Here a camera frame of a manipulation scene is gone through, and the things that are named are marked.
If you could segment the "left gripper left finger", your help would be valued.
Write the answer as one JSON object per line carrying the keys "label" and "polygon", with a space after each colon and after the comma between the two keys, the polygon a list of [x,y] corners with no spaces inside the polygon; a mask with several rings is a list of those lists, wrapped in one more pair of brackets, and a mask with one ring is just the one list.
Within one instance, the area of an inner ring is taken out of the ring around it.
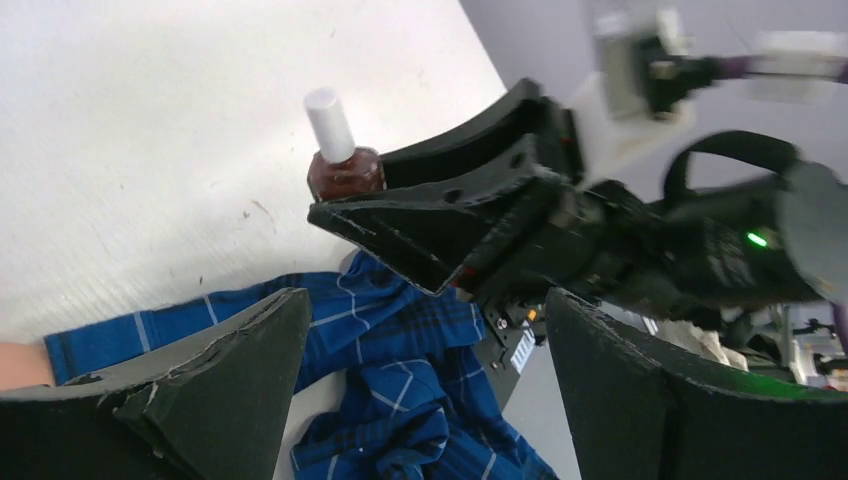
{"label": "left gripper left finger", "polygon": [[1,396],[5,479],[269,479],[312,318],[283,289],[59,387]]}

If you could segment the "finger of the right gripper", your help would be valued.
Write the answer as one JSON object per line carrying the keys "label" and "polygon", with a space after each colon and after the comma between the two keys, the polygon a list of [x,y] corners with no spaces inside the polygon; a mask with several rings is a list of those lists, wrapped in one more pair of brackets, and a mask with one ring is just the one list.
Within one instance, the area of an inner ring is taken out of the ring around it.
{"label": "finger of the right gripper", "polygon": [[527,134],[541,139],[541,163],[570,171],[570,111],[524,78],[462,125],[382,156],[389,188],[440,182],[494,160]]}
{"label": "finger of the right gripper", "polygon": [[440,182],[316,203],[309,222],[437,294],[461,273],[478,279],[555,203],[561,177],[545,168],[483,169]]}

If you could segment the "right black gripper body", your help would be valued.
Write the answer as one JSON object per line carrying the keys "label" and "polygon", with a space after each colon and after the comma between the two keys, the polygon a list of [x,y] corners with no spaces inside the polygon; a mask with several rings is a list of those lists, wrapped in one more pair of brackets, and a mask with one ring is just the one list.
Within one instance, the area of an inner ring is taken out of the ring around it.
{"label": "right black gripper body", "polygon": [[464,300],[536,303],[551,287],[594,300],[622,290],[636,273],[635,195],[617,180],[574,186],[585,177],[575,116],[551,99],[539,112],[536,139],[510,159],[537,176],[463,263],[457,294]]}

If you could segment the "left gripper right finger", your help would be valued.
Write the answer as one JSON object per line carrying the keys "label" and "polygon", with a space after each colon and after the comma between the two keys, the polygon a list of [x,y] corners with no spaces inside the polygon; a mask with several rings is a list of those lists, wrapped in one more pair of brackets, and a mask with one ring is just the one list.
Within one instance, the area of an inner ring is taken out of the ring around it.
{"label": "left gripper right finger", "polygon": [[547,333],[585,479],[843,479],[847,396],[704,359],[561,289]]}

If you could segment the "red nail polish bottle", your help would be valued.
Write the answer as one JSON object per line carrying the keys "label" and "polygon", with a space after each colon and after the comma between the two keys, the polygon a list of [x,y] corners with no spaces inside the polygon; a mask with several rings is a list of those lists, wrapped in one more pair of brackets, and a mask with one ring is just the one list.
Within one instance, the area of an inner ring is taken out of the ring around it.
{"label": "red nail polish bottle", "polygon": [[307,173],[307,184],[317,202],[370,194],[387,188],[378,152],[354,140],[342,101],[329,88],[309,92],[303,106],[318,151]]}

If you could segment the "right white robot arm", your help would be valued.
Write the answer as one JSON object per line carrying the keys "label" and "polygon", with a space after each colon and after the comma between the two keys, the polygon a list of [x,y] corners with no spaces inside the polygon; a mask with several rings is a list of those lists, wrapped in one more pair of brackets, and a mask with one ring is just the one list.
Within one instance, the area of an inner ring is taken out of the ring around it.
{"label": "right white robot arm", "polygon": [[422,291],[487,311],[560,287],[670,320],[847,297],[847,188],[790,143],[744,131],[681,152],[663,197],[588,184],[568,109],[525,79],[442,135],[384,158],[385,190],[309,222]]}

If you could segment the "mannequin hand with painted nails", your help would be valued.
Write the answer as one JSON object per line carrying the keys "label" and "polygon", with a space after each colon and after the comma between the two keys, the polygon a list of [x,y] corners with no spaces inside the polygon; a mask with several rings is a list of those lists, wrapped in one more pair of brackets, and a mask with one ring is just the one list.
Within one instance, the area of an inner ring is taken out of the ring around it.
{"label": "mannequin hand with painted nails", "polygon": [[48,351],[43,344],[2,342],[0,376],[2,391],[56,385]]}

